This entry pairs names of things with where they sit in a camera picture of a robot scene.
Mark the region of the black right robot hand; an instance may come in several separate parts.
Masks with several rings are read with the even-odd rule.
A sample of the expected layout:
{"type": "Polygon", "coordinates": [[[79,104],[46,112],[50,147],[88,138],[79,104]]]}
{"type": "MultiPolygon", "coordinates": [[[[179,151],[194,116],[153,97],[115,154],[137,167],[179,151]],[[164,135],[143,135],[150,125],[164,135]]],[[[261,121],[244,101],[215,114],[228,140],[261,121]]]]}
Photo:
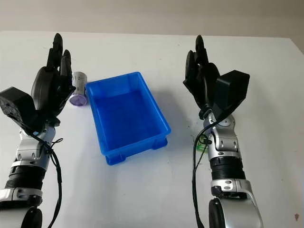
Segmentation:
{"type": "Polygon", "coordinates": [[[203,38],[198,35],[195,51],[190,50],[187,54],[183,84],[193,95],[202,120],[207,118],[212,111],[218,77],[218,68],[214,63],[209,62],[203,38]]]}

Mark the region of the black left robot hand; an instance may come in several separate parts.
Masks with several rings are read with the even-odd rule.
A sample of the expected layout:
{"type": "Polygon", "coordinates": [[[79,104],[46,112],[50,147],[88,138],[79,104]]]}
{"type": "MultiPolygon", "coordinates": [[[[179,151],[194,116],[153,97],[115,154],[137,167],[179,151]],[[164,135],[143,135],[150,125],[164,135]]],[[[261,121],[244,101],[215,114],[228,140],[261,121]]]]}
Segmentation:
{"type": "Polygon", "coordinates": [[[63,39],[57,33],[53,47],[49,49],[47,65],[38,71],[32,86],[35,109],[48,119],[56,118],[75,89],[72,85],[71,55],[63,49],[63,39]]]}

